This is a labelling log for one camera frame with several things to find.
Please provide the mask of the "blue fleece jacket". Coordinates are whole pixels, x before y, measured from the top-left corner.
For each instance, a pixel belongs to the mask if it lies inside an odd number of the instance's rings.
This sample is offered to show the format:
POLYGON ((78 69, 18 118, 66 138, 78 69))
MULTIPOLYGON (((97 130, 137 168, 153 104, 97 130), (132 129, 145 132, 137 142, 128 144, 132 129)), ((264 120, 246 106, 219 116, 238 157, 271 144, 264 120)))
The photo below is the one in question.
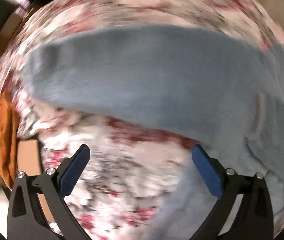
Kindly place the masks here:
POLYGON ((37 107, 84 118, 56 136, 90 160, 64 201, 89 239, 192 239, 217 198, 195 167, 200 145, 237 174, 263 174, 284 211, 284 47, 203 28, 127 25, 31 50, 37 107))

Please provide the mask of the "tan cardboard box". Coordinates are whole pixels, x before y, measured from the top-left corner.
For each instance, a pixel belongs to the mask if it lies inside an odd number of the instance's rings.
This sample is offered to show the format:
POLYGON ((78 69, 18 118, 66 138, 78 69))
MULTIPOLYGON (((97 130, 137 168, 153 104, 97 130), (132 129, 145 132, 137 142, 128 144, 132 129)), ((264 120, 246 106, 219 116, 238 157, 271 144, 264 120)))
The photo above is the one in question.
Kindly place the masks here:
MULTIPOLYGON (((20 140, 17 143, 17 170, 26 172, 28 176, 43 173, 40 145, 36 139, 20 140)), ((43 194, 38 194, 42 211, 48 222, 55 222, 43 194)))

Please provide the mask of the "orange folded garment with tag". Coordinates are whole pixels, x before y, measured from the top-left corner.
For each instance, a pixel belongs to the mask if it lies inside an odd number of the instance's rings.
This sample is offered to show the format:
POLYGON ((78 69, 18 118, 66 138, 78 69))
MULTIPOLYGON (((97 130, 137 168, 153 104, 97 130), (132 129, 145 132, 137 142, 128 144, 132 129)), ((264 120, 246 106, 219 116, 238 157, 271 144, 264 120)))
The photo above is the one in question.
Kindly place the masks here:
POLYGON ((20 115, 9 92, 0 95, 0 176, 12 189, 16 179, 17 130, 20 115))

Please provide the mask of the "floral bed cover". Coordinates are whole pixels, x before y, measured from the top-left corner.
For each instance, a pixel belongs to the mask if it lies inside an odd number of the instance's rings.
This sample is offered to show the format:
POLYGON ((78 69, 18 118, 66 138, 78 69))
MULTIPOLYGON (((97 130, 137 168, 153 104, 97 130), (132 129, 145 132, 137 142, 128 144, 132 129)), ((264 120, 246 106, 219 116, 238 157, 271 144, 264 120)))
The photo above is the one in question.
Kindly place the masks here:
POLYGON ((201 145, 262 175, 284 231, 284 31, 255 0, 53 0, 0 57, 0 174, 91 159, 66 205, 92 239, 189 239, 217 198, 201 145))

